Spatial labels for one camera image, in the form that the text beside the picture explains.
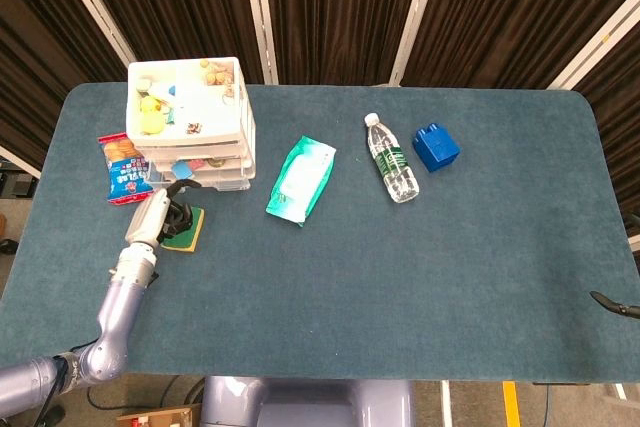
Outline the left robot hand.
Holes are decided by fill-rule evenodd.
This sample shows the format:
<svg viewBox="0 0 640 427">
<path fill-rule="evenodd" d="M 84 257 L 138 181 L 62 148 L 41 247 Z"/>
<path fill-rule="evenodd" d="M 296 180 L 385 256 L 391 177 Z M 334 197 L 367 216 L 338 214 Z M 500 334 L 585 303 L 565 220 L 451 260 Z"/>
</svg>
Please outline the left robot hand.
<svg viewBox="0 0 640 427">
<path fill-rule="evenodd" d="M 192 208 L 188 203 L 174 201 L 174 197 L 186 188 L 201 188 L 201 184 L 190 179 L 177 180 L 146 198 L 134 212 L 125 235 L 126 242 L 157 248 L 164 240 L 187 232 L 194 222 Z"/>
</svg>

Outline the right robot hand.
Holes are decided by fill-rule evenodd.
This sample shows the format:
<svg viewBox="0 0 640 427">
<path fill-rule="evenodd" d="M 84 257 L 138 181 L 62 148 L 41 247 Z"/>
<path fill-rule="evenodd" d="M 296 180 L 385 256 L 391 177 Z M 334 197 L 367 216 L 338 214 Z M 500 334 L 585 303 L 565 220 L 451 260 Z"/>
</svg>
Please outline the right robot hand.
<svg viewBox="0 0 640 427">
<path fill-rule="evenodd" d="M 625 305 L 619 302 L 615 302 L 598 291 L 591 291 L 590 296 L 604 309 L 614 314 L 640 319 L 640 307 L 635 305 Z"/>
</svg>

